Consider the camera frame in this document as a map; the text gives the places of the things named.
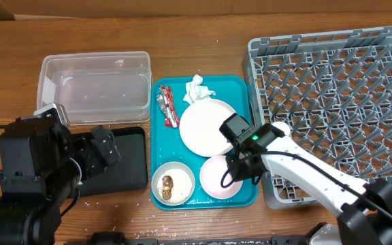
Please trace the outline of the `pink bowl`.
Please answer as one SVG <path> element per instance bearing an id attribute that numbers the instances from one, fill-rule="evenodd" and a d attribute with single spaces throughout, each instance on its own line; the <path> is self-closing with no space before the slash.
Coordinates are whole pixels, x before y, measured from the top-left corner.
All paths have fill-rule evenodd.
<path id="1" fill-rule="evenodd" d="M 228 170 L 225 155 L 209 158 L 201 167 L 199 181 L 202 189 L 216 199 L 228 199 L 236 195 L 242 187 L 242 181 L 233 182 L 227 188 L 221 186 L 221 180 Z"/>

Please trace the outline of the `cream paper cup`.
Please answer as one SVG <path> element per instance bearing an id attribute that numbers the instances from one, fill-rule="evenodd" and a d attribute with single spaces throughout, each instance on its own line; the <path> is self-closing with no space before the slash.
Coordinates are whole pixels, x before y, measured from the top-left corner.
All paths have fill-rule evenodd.
<path id="1" fill-rule="evenodd" d="M 273 122 L 272 125 L 278 129 L 282 130 L 286 136 L 289 136 L 289 137 L 291 136 L 291 128 L 285 122 L 277 121 L 277 122 Z"/>

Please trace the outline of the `large white plate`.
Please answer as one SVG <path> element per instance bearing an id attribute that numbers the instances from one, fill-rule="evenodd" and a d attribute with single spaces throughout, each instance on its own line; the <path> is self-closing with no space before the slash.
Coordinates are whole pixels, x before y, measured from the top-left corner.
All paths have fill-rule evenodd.
<path id="1" fill-rule="evenodd" d="M 191 104 L 180 118 L 181 140 L 190 151 L 203 157 L 228 153 L 233 146 L 220 132 L 220 127 L 234 113 L 228 103 L 218 99 Z"/>

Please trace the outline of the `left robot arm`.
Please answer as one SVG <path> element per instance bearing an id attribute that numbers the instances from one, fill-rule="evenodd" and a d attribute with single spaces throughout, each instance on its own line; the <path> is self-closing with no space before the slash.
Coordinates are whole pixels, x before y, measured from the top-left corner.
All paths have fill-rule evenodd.
<path id="1" fill-rule="evenodd" d="M 53 244 L 65 200 L 120 161 L 111 130 L 74 139 L 53 118 L 18 118 L 0 135 L 0 244 Z"/>

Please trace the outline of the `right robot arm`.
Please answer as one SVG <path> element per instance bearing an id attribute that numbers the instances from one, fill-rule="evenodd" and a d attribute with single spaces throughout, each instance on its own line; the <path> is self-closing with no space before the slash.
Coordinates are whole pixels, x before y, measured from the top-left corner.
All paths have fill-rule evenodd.
<path id="1" fill-rule="evenodd" d="M 300 244 L 392 245 L 392 184 L 341 172 L 296 144 L 284 122 L 255 127 L 232 114 L 219 131 L 232 144 L 225 172 L 233 182 L 279 175 L 315 198 L 337 220 L 320 223 Z"/>

